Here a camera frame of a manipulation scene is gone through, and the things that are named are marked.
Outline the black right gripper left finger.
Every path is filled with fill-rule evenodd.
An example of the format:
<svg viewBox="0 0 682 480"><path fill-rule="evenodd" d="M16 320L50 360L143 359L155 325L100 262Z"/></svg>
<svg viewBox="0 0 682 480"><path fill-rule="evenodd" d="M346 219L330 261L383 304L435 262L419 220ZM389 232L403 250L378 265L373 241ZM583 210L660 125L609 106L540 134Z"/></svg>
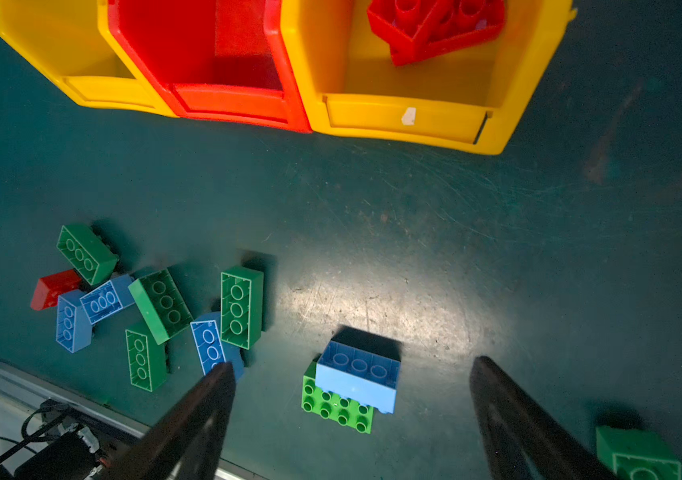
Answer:
<svg viewBox="0 0 682 480"><path fill-rule="evenodd" d="M232 365L216 365L104 477L215 478L235 391Z"/></svg>

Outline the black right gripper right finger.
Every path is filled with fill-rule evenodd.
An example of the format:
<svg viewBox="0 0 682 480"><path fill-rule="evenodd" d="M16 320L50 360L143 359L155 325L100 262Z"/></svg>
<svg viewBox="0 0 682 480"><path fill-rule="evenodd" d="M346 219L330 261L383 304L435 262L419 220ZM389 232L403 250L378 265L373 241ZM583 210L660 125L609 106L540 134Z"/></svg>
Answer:
<svg viewBox="0 0 682 480"><path fill-rule="evenodd" d="M470 390L493 479L613 479L490 357L474 359Z"/></svg>

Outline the red lego brick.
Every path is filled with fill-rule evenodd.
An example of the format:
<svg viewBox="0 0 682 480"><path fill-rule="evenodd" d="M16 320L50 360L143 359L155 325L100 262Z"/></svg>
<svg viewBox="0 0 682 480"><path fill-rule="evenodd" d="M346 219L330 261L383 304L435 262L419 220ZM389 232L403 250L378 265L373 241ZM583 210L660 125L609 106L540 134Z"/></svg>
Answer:
<svg viewBox="0 0 682 480"><path fill-rule="evenodd" d="M490 42L506 24L506 4L497 0L380 0L366 13L397 67Z"/></svg>
<svg viewBox="0 0 682 480"><path fill-rule="evenodd" d="M36 284L30 307L35 311L54 307L60 295L79 289L81 283L74 269L42 277Z"/></svg>

